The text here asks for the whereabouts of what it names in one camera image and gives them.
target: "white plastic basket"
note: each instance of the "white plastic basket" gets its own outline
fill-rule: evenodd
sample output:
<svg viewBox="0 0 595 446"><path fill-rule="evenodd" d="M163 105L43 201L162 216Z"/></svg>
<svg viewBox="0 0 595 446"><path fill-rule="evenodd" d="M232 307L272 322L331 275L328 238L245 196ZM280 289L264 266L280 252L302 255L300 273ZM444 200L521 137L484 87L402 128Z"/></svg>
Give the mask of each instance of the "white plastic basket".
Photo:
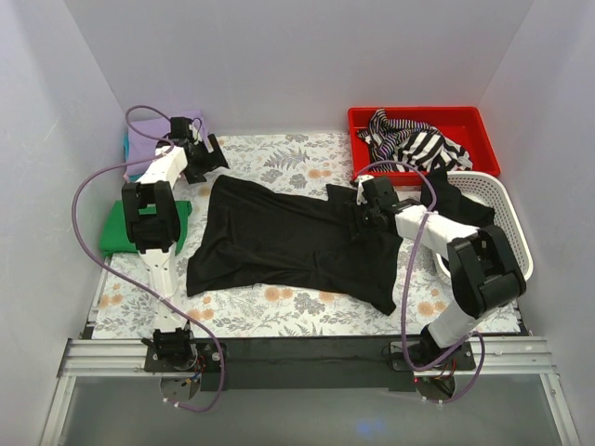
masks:
<svg viewBox="0 0 595 446"><path fill-rule="evenodd" d="M528 281L531 274L533 274L533 259L504 185L496 178L483 172L449 172L448 182L453 186L457 186L463 195L473 201L494 208L496 211L494 224L502 228L506 233L522 275ZM434 263L440 280L450 283L450 271L446 269L440 255L434 255Z"/></svg>

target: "striped fabric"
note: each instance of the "striped fabric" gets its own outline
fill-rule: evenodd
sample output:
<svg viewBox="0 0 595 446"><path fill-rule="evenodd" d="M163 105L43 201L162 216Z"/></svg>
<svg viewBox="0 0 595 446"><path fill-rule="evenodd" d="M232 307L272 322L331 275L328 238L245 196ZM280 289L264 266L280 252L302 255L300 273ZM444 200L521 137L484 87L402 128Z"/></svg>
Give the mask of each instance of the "striped fabric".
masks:
<svg viewBox="0 0 595 446"><path fill-rule="evenodd" d="M409 119L389 119L384 109L374 113L368 128L357 132L367 144L370 160L397 160L430 171L441 167L447 170L471 170L469 153L461 145L445 137L436 127ZM385 164L372 170L377 172L406 172L401 165Z"/></svg>

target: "red tray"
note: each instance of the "red tray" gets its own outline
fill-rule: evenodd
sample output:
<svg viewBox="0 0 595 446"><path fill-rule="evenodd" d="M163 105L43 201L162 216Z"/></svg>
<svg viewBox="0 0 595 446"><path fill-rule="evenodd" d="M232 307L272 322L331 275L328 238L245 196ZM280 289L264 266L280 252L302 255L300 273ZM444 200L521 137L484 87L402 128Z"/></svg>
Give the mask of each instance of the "red tray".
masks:
<svg viewBox="0 0 595 446"><path fill-rule="evenodd" d="M368 148L356 132L367 128L378 107L349 109L351 157L353 174L370 164ZM482 117L475 107L385 107L389 119L413 119L438 127L443 134L469 152L473 170L497 177L500 166L490 139L487 137ZM395 186L417 186L421 179L413 172L370 172L375 177L385 176Z"/></svg>

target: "floral tablecloth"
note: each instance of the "floral tablecloth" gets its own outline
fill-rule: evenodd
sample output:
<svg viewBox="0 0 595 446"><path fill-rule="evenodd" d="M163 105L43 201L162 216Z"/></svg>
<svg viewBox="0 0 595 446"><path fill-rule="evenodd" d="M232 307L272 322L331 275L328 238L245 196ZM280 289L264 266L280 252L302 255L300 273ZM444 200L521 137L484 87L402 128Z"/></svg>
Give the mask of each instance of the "floral tablecloth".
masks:
<svg viewBox="0 0 595 446"><path fill-rule="evenodd" d="M191 201L193 209L188 240L177 257L183 309L219 337L397 335L401 331L404 273L412 246L408 241L403 241L399 253L394 290L397 310L391 316L348 295L285 286L258 284L193 297L185 295L186 265L201 243L210 189L219 173L255 181L276 192L323 200L326 183L348 186L350 180L350 141L346 134L222 137L219 142L231 170L211 173L209 181L199 185L188 185L181 179L174 190L176 199ZM114 255L112 266L139 282L148 283L136 254ZM450 285L438 279L430 251L421 248L407 302L407 332L418 333L452 300ZM154 298L109 274L103 285L93 338L150 336L156 306ZM517 310L508 305L479 328L492 333L519 332L517 318ZM194 334L205 337L198 329Z"/></svg>

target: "purple cloth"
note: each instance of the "purple cloth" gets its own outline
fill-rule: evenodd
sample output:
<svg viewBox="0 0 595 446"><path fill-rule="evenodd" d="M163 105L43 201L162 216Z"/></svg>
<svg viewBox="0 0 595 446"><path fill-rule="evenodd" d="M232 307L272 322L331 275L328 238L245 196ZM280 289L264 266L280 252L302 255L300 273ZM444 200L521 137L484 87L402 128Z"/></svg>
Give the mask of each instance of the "purple cloth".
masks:
<svg viewBox="0 0 595 446"><path fill-rule="evenodd" d="M205 118L203 118L203 113L200 110L186 111L184 113L173 113L170 116L186 116L187 118L191 119L200 118L203 121L203 126L201 127L200 131L201 138L203 141L208 141L206 138L208 132L206 130ZM148 135L162 137L163 135L169 133L169 122L165 118L150 119L148 121L133 121L133 124L138 130ZM196 121L195 125L199 127L200 122ZM155 146L157 145L157 141L142 137L130 129L128 129L128 143L129 150L128 158L126 160L129 162L142 160L143 158L149 158L155 154ZM126 178L144 174L150 165L151 162L128 166L126 168Z"/></svg>

